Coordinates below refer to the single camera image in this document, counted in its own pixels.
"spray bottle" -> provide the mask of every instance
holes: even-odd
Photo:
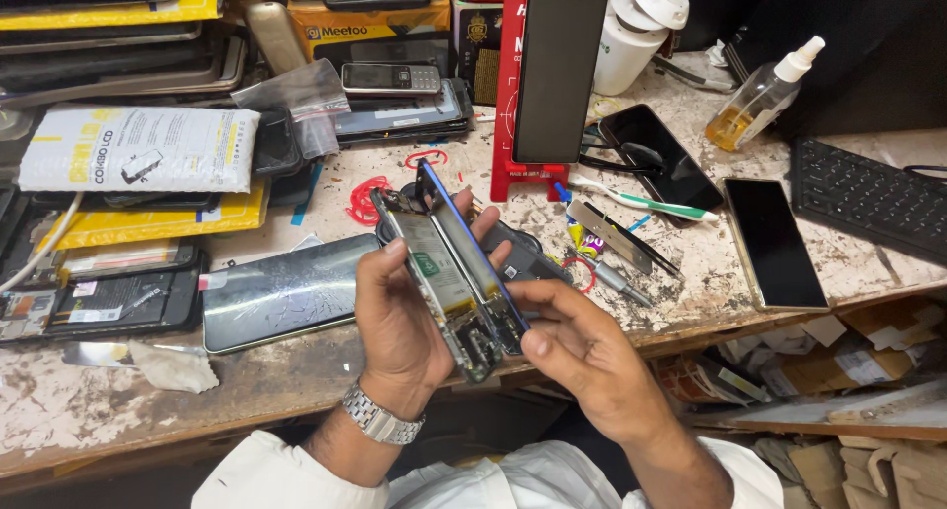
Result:
[[[753,71],[724,108],[707,124],[704,134],[711,143],[733,152],[773,122],[799,94],[802,75],[812,67],[812,59],[826,45],[813,37],[796,52],[786,54],[778,64],[763,64]]]

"wristwatch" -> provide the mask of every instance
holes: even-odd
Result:
[[[362,433],[378,442],[408,444],[414,441],[421,425],[424,424],[424,413],[421,413],[418,422],[406,422],[398,420],[395,415],[376,406],[362,391],[358,379],[342,397],[342,407],[362,429]]]

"keyboard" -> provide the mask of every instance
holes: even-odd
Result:
[[[947,265],[947,185],[939,180],[800,138],[790,181],[799,217]]]

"green and white toothbrush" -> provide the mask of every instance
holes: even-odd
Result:
[[[631,194],[618,192],[617,190],[614,190],[605,184],[598,183],[595,180],[590,180],[585,176],[577,175],[575,173],[569,173],[569,185],[577,187],[594,187],[603,190],[609,195],[609,197],[612,198],[612,200],[615,200],[624,206],[628,206],[629,208],[668,213],[669,215],[674,215],[693,221],[716,222],[720,219],[720,217],[714,213],[698,210],[697,208],[676,206],[674,204],[664,204],[663,202],[655,202],[654,200],[647,200],[646,198],[638,198],[637,196],[632,196]]]

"hand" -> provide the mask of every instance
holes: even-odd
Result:
[[[473,200],[461,190],[454,204],[464,214]],[[473,236],[479,240],[499,218],[493,206],[484,210],[470,226]],[[511,249],[509,241],[497,247],[490,256],[493,266]],[[407,257],[402,238],[362,257],[355,277],[355,322],[366,358],[363,391],[397,418],[414,421],[454,369],[454,358],[404,266]]]
[[[558,280],[514,282],[521,311],[538,311],[523,353],[576,396],[589,422],[627,448],[644,448],[679,428],[667,400],[619,324]]]

